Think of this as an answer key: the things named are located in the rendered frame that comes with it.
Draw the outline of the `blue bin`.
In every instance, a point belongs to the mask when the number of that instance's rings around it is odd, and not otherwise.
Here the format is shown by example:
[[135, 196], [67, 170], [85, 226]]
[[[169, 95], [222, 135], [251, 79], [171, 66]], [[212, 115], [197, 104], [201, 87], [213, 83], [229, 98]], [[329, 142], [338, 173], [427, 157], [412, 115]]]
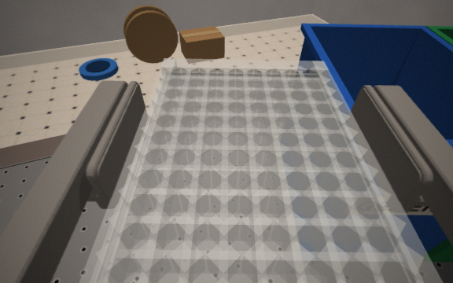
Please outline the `blue bin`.
[[[350, 109], [365, 85], [401, 86], [453, 148], [451, 44], [426, 26], [301, 24], [300, 29], [300, 61], [325, 61]], [[447, 239], [428, 207], [415, 206], [406, 214], [427, 252]]]

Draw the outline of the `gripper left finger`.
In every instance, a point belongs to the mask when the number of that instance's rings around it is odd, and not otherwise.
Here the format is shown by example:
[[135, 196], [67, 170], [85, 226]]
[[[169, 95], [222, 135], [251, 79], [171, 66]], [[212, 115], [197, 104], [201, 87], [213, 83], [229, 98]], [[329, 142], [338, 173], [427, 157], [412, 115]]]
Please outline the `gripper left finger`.
[[0, 283], [50, 283], [87, 201], [107, 209], [145, 111], [101, 81], [0, 235]]

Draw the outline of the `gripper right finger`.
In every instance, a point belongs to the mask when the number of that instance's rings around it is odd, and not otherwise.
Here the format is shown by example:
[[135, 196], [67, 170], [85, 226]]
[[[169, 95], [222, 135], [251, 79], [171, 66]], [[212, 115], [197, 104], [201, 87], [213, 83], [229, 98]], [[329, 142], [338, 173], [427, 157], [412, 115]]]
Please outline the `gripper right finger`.
[[453, 148], [401, 86], [363, 86], [351, 109], [406, 213], [428, 206], [453, 247]]

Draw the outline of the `grey perforated base plate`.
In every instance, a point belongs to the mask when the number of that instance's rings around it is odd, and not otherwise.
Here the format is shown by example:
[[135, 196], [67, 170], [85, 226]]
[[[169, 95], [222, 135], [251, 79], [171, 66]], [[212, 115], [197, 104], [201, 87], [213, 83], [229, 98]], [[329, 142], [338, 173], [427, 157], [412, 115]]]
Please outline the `grey perforated base plate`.
[[[51, 156], [0, 167], [0, 234]], [[87, 201], [50, 283], [79, 283], [107, 209]], [[453, 263], [433, 262], [443, 283], [453, 283]]]

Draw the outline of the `white well plate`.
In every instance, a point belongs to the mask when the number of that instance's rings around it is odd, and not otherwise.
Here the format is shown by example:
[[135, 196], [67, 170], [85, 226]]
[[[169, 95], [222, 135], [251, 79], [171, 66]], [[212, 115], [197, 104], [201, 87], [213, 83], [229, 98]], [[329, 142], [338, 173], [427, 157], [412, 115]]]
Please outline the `white well plate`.
[[443, 283], [324, 61], [164, 58], [79, 283]]

